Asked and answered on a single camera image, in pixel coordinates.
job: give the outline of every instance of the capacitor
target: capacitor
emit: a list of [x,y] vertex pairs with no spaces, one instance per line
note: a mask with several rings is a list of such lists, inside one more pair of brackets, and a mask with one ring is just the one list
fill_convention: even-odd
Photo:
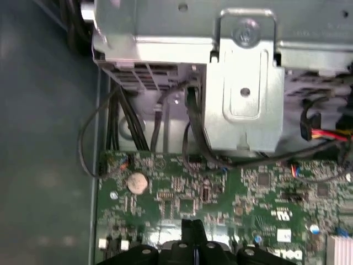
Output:
[[261,236],[256,235],[256,236],[254,237],[254,242],[255,242],[256,244],[261,244],[262,241],[263,241],[263,238],[262,238]]
[[210,189],[211,189],[211,182],[208,178],[204,178],[202,181],[202,190],[201,190],[201,199],[204,203],[210,201]]
[[126,183],[129,191],[136,195],[141,195],[148,187],[147,177],[139,172],[131,174]]
[[319,228],[319,226],[318,226],[318,225],[315,225],[315,224],[311,225],[311,226],[309,227],[309,230],[310,230],[310,232],[311,232],[312,234],[314,234],[314,235],[318,235],[318,234],[320,233],[320,228]]

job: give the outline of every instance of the motherboard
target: motherboard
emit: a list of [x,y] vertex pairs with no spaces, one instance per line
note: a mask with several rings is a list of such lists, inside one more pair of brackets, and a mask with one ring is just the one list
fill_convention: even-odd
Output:
[[[105,151],[99,180],[95,261],[141,243],[179,240],[182,219],[201,219],[208,240],[253,245],[296,263],[326,265],[327,238],[351,236],[350,176],[304,184],[288,165],[218,169],[202,156]],[[334,161],[296,161],[298,176],[338,174]]]

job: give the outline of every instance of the white label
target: white label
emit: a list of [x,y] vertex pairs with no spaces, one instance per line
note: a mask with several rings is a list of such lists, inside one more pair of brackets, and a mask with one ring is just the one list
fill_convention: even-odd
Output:
[[291,211],[271,211],[271,215],[276,216],[280,221],[290,221],[293,216]]
[[284,259],[296,259],[298,261],[303,260],[303,252],[301,250],[275,250],[274,255]]
[[284,243],[292,242],[292,230],[277,229],[277,242],[284,242]]

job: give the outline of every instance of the metal bracket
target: metal bracket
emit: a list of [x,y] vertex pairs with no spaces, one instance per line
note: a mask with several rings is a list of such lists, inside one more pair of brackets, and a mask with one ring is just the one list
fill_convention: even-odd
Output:
[[[230,15],[244,18],[232,39],[221,39],[221,21]],[[252,17],[273,20],[273,40],[261,40],[260,24]],[[204,110],[213,149],[274,151],[282,133],[285,76],[274,60],[276,36],[277,18],[268,9],[228,8],[216,19]],[[224,135],[216,127],[224,128]]]

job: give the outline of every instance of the connector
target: connector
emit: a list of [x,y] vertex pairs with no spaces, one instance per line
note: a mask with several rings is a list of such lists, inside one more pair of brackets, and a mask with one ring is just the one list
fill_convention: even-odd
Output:
[[315,113],[309,119],[301,119],[300,134],[303,139],[311,141],[312,129],[321,129],[321,113]]

